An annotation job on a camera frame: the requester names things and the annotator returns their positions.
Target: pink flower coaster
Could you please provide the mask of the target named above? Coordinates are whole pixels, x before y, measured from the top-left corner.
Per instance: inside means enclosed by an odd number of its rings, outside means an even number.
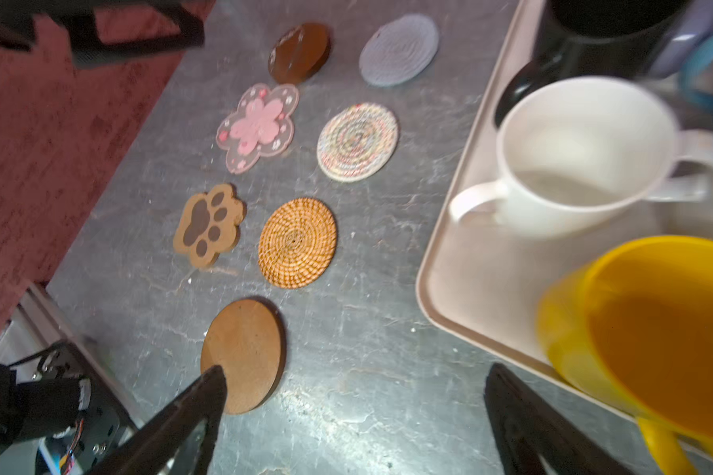
[[[217,145],[227,150],[227,169],[240,174],[248,171],[259,157],[282,154],[293,140],[290,114],[299,104],[299,90],[283,84],[270,90],[255,84],[240,98],[238,110],[230,114],[217,130]]]

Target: red carpet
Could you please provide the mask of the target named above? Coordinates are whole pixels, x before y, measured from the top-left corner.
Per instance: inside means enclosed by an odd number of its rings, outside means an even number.
[[[186,6],[205,18],[212,5]],[[97,18],[104,41],[176,31],[145,7]],[[181,59],[76,71],[66,31],[36,25],[31,54],[0,49],[0,332],[27,285],[52,277]]]

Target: gray silicone coaster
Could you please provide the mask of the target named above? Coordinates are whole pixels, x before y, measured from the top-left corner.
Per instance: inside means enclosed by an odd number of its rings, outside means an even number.
[[[438,29],[423,14],[384,24],[361,51],[361,76],[375,86],[393,86],[417,76],[438,50]]]

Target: gray marble countertop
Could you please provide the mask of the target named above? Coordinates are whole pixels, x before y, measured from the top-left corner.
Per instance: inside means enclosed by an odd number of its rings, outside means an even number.
[[[200,373],[220,309],[258,296],[279,309],[288,341],[275,395],[225,416],[211,473],[501,473],[483,405],[497,359],[430,325],[414,293],[419,263],[507,32],[514,0],[219,0],[206,46],[188,52],[48,286],[71,324],[150,417]],[[406,84],[370,87],[359,53],[380,25],[432,17],[441,45]],[[333,51],[301,85],[295,138],[283,157],[230,175],[219,122],[266,72],[270,47],[304,21],[332,26]],[[394,156],[376,175],[331,181],[317,166],[327,120],[361,102],[396,114]],[[247,203],[238,246],[194,271],[171,239],[195,193],[229,182]],[[266,219],[301,196],[334,213],[331,266],[300,290],[273,287],[257,266]],[[516,374],[637,473],[658,473],[632,423],[548,382]],[[713,465],[698,460],[703,472]]]

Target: coaster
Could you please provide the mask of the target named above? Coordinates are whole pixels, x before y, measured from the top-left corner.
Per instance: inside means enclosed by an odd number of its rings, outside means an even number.
[[[222,184],[191,196],[185,204],[173,245],[176,252],[190,256],[194,267],[209,267],[238,243],[245,205],[234,196],[232,185]]]
[[[217,130],[217,145],[227,150],[230,173],[247,172],[259,157],[282,154],[293,140],[290,114],[299,104],[299,90],[283,84],[270,90],[255,84],[240,98],[238,110]]]
[[[274,391],[285,352],[281,328],[272,311],[255,300],[233,302],[211,322],[200,351],[200,372],[222,366],[225,413],[247,413]]]
[[[417,76],[438,51],[438,29],[423,14],[384,24],[361,51],[359,70],[368,83],[394,86]]]
[[[288,201],[277,208],[261,231],[261,273],[283,289],[309,285],[330,264],[336,240],[335,219],[321,201]]]
[[[393,113],[379,104],[356,104],[322,129],[317,160],[325,175],[355,182],[375,174],[388,162],[398,142]]]
[[[269,74],[279,84],[299,84],[320,70],[330,56],[330,32],[304,23],[285,33],[269,54]]]

